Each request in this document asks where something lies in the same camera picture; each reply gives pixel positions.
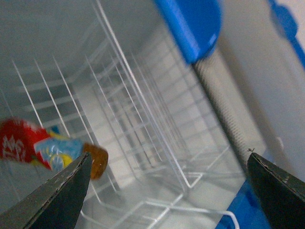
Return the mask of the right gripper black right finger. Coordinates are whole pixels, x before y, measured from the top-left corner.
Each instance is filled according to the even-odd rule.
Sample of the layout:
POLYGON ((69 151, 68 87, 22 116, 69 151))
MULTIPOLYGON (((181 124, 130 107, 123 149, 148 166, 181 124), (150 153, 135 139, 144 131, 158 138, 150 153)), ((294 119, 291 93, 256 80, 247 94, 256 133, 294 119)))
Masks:
POLYGON ((248 176, 273 229, 305 227, 305 183, 257 153, 247 161, 248 176))

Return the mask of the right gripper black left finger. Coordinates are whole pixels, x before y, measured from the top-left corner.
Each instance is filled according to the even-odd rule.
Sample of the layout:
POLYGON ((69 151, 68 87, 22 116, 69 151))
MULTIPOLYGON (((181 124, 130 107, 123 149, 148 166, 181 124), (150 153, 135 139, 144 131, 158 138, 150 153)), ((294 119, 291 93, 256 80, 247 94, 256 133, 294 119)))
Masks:
POLYGON ((0 215, 2 229, 73 229, 86 197, 92 157, 83 153, 0 215))

